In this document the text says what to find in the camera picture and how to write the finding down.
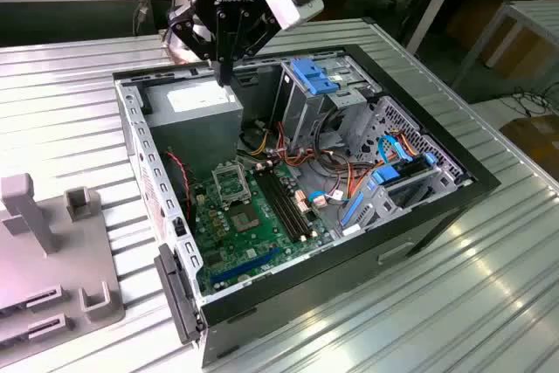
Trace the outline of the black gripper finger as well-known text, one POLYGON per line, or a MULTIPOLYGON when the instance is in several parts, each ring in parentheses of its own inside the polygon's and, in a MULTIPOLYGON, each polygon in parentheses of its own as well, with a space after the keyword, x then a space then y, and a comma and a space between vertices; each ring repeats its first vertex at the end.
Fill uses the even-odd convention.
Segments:
POLYGON ((231 84, 233 65, 244 56, 254 56, 279 31, 280 26, 268 8, 242 9, 232 37, 230 64, 226 66, 226 84, 231 84))
POLYGON ((168 14, 170 34, 199 59, 210 61, 219 85, 227 84, 225 18, 215 0, 194 0, 168 14))

